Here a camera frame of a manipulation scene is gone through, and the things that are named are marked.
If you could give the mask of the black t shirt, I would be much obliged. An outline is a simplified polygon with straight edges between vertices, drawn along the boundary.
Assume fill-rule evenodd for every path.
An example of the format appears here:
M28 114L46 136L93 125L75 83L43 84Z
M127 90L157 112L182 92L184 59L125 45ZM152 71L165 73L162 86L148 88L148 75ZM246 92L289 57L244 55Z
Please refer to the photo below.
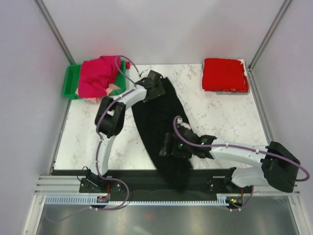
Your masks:
M188 159L162 157L159 152L165 134L173 133L173 120L181 116L189 122L175 88L166 77L161 79L165 94L151 101L140 101L132 106L134 121L150 159L171 189L184 192L188 186L192 165Z

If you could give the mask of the magenta t shirt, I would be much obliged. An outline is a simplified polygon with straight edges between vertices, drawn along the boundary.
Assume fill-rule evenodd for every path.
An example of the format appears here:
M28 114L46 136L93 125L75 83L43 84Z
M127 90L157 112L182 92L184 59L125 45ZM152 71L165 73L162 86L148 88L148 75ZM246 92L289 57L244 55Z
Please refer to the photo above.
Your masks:
M80 67L80 75L76 94L83 99L96 102L107 95L117 95L126 90L126 70L130 62L115 56L101 56L84 61Z

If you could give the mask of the green plastic tray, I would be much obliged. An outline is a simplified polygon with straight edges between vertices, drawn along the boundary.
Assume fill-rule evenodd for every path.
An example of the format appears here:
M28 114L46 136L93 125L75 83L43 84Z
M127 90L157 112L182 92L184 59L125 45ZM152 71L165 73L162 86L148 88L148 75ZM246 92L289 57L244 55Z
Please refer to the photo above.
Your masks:
M124 74L130 63L115 56L101 56L68 66L63 85L63 96L97 102L107 95L119 95L126 90Z

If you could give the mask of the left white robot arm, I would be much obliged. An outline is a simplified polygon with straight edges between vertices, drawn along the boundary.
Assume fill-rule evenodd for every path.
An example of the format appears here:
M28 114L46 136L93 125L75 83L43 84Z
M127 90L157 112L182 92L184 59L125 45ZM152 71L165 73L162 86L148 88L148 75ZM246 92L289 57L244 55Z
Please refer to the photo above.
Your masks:
M125 112L136 103L147 102L165 94L162 85L163 76L154 71L134 83L134 86L112 98L104 97L100 103L95 118L96 133L99 136L95 154L95 169L86 172L86 177L81 179L80 193L108 193L112 178L107 176L109 158L113 143L124 126Z

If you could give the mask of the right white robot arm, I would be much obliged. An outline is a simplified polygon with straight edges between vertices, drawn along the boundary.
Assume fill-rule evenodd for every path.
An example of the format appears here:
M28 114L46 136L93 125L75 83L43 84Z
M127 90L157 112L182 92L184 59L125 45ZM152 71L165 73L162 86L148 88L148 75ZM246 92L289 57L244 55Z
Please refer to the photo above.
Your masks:
M300 161L278 142L252 146L227 142L211 135L198 136L184 122L176 124L173 132L165 134L159 155L184 159L195 155L200 159L246 164L247 168L231 167L228 170L224 187L231 193L254 185L269 185L291 193L300 165Z

